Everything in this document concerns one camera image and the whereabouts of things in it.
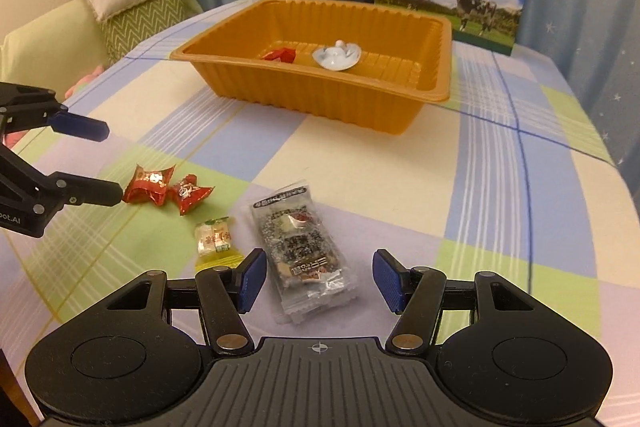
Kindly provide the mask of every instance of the yellow wrapped candy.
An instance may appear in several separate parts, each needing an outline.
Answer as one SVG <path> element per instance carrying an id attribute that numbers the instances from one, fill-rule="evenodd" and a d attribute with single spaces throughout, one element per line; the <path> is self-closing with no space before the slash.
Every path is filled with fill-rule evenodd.
<path id="1" fill-rule="evenodd" d="M 196 226 L 195 237 L 198 243 L 196 272 L 213 266 L 235 268 L 244 257 L 231 244 L 228 217 L 209 219 Z"/>

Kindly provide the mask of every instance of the light green sofa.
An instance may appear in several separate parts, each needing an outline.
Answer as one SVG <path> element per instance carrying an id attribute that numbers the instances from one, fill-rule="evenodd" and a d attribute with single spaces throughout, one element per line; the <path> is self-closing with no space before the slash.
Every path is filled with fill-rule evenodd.
<path id="1" fill-rule="evenodd" d="M 189 17 L 202 13 L 184 0 Z M 84 0 L 69 1 L 10 32 L 0 48 L 0 82 L 47 87 L 61 102 L 80 78 L 108 64 L 100 26 Z"/>

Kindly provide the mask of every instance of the red wrapped candy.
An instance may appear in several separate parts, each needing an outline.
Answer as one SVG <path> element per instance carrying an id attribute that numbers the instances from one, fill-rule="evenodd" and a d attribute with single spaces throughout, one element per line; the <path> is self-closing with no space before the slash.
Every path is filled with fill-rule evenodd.
<path id="1" fill-rule="evenodd" d="M 296 51 L 293 48 L 278 48 L 270 51 L 262 60 L 277 60 L 279 62 L 288 62 L 291 64 L 296 59 Z"/>
<path id="2" fill-rule="evenodd" d="M 164 204 L 174 169 L 175 165 L 162 171 L 145 171 L 140 165 L 137 165 L 133 178 L 124 191 L 122 201 L 125 203 L 153 201 L 155 206 L 161 206 Z"/>
<path id="3" fill-rule="evenodd" d="M 198 187 L 197 182 L 195 174 L 187 174 L 180 183 L 169 188 L 169 198 L 178 205 L 181 216 L 213 192 L 214 187 Z"/>

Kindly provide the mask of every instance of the table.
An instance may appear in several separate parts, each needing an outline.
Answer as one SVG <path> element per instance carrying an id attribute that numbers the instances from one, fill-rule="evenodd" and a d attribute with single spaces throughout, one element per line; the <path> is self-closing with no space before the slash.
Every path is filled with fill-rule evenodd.
<path id="1" fill-rule="evenodd" d="M 136 163 L 176 165 L 216 189 L 192 214 L 172 204 L 84 205 L 59 212 L 42 239 L 0 233 L 0 342 L 24 388 L 24 359 L 43 335 L 147 269 L 192 277 L 193 227 L 230 215 L 236 245 L 259 245 L 249 204 L 301 179 L 360 279 L 360 298 L 302 325 L 278 324 L 266 283 L 244 316 L 255 340 L 380 336 L 396 316 L 371 275 L 373 252 L 450 279 L 500 273 L 596 337 L 614 363 L 600 410 L 640 425 L 640 227 L 600 136 L 549 58 L 454 45 L 452 96 L 425 105 L 402 136 L 216 97 L 168 54 L 241 9 L 239 1 L 143 42 L 74 95 L 73 112 L 106 120 L 103 143 L 31 131 L 16 150 L 45 173 L 126 185 Z M 468 314 L 448 312 L 441 339 Z M 196 312 L 174 325 L 201 339 Z"/>

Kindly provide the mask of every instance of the cow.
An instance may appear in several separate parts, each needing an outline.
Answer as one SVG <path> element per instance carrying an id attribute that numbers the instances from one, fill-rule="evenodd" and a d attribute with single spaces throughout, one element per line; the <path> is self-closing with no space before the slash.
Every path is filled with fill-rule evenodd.
<path id="1" fill-rule="evenodd" d="M 482 29 L 478 33 L 479 37 L 482 37 L 482 34 L 486 32 L 490 32 L 494 27 L 495 20 L 495 11 L 498 9 L 498 6 L 493 1 L 481 0 L 480 6 L 476 10 L 476 13 L 480 17 L 480 22 L 482 24 Z"/>
<path id="2" fill-rule="evenodd" d="M 472 12 L 478 12 L 480 6 L 480 0 L 456 0 L 458 3 L 457 11 L 458 17 L 460 17 L 460 31 L 466 30 L 466 23 L 469 22 Z"/>

